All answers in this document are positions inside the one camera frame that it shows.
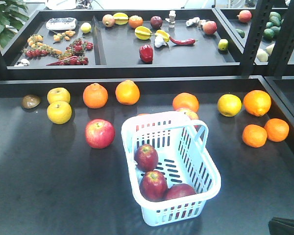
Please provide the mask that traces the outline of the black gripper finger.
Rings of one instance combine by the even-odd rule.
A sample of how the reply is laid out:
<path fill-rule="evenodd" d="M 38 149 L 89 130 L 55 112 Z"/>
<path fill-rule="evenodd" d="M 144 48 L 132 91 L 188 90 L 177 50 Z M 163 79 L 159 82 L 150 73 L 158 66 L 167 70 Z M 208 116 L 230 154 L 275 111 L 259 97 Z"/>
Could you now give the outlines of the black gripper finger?
<path fill-rule="evenodd" d="M 268 227 L 271 235 L 294 235 L 294 219 L 273 217 Z"/>

